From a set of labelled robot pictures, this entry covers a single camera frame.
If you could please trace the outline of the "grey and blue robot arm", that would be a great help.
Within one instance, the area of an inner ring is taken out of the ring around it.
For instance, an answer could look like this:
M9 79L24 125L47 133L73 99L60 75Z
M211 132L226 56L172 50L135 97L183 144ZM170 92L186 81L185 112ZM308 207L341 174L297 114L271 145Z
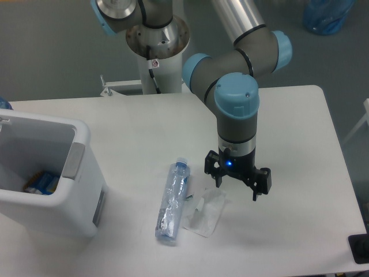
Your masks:
M224 176L241 180L253 196L268 194L268 168L256 168L259 93L257 77L286 66L289 38L270 31L253 1L213 1L233 49L219 57L182 59L189 45L186 23L173 13L172 1L92 1L102 29L125 32L136 55L144 94L180 92L182 85L217 119L218 150L205 158L204 172L220 186Z

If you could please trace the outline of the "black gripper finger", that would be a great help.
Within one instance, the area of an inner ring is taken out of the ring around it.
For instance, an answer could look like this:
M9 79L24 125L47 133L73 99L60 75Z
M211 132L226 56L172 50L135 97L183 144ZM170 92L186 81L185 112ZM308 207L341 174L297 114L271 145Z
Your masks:
M219 188L223 181L224 170L220 166L220 157L217 152L210 150L205 157L205 174L211 175L215 180L216 187Z
M253 201L256 201L262 194L267 195L272 187L270 168L253 168L250 176L246 178L246 185L253 191Z

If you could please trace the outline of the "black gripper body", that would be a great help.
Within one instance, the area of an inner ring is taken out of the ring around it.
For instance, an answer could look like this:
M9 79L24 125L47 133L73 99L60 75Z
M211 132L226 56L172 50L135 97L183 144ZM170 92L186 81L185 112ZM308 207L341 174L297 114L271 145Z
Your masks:
M216 182L226 175L244 182L255 179L255 149L244 156L231 156L229 150L219 150L218 164Z

